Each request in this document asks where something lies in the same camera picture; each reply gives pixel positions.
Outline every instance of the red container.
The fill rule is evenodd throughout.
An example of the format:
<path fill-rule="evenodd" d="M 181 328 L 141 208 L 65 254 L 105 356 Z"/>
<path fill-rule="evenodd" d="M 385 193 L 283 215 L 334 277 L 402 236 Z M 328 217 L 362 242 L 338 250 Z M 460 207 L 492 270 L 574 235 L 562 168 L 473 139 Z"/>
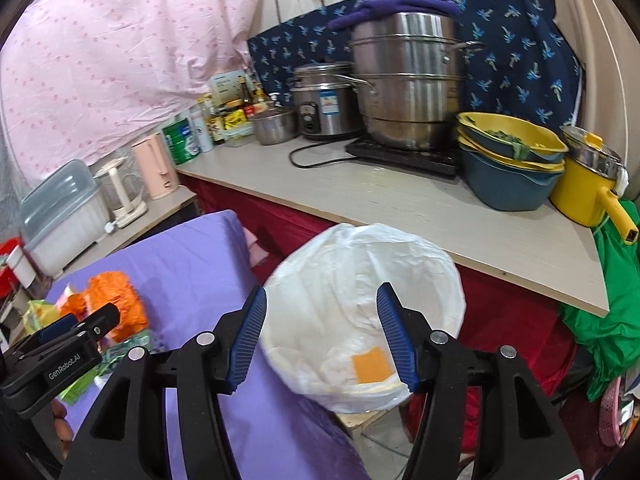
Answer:
<path fill-rule="evenodd" d="M 0 245 L 0 254 L 8 256 L 11 254 L 18 245 L 20 245 L 20 238 L 11 238 L 5 243 Z M 9 266 L 0 267 L 0 299 L 6 298 L 14 290 L 14 285 L 17 285 L 18 279 L 11 272 Z"/>

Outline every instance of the yellow electric pot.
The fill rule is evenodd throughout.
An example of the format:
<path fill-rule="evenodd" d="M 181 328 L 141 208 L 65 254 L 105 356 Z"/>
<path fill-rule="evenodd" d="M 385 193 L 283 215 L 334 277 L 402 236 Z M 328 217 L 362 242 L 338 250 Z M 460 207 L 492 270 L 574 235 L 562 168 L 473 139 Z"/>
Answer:
<path fill-rule="evenodd" d="M 624 243 L 634 243 L 638 228 L 614 190 L 624 171 L 620 156 L 600 137 L 581 128 L 563 126 L 562 133 L 569 153 L 564 158 L 564 175 L 549 199 L 562 214 L 585 227 L 598 225 L 608 214 Z"/>

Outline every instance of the human hand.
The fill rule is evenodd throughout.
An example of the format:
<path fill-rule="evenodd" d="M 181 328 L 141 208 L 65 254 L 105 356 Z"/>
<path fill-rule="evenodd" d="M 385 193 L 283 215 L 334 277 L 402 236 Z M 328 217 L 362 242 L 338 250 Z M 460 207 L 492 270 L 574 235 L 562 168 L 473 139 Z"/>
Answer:
<path fill-rule="evenodd" d="M 56 434 L 62 443 L 62 457 L 66 459 L 69 452 L 69 445 L 74 439 L 74 432 L 71 430 L 69 423 L 65 420 L 65 405 L 59 400 L 53 399 L 51 401 L 51 407 L 53 409 L 53 425 L 56 428 Z"/>

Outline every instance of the orange sponge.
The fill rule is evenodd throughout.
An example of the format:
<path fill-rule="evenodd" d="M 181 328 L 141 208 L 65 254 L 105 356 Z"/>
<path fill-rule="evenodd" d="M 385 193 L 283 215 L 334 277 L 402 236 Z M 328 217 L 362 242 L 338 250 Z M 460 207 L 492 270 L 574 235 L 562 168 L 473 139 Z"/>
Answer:
<path fill-rule="evenodd" d="M 379 383 L 393 374 L 386 362 L 385 353 L 379 346 L 373 347 L 364 354 L 351 356 L 351 360 L 360 384 Z"/>

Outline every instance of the purple cloth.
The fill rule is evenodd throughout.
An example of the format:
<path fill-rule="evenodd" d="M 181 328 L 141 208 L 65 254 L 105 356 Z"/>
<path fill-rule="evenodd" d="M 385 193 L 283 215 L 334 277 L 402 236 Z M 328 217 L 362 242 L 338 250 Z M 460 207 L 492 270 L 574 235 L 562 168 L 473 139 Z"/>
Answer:
<path fill-rule="evenodd" d="M 212 329 L 225 312 L 242 307 L 255 278 L 246 239 L 232 211 L 201 216 L 78 270 L 53 285 L 55 301 L 65 285 L 78 290 L 107 270 L 121 270 L 145 303 L 150 327 L 167 348 L 178 348 Z M 97 397 L 95 386 L 68 407 L 77 431 Z M 243 480 L 366 480 L 347 437 L 311 400 L 292 393 L 257 348 L 246 381 L 220 396 L 231 447 Z M 177 401 L 166 395 L 167 433 L 174 480 L 184 480 Z"/>
<path fill-rule="evenodd" d="M 450 0 L 364 0 L 353 12 L 331 20 L 327 26 L 330 30 L 344 30 L 398 12 L 431 12 L 448 16 L 459 14 L 460 9 Z"/>

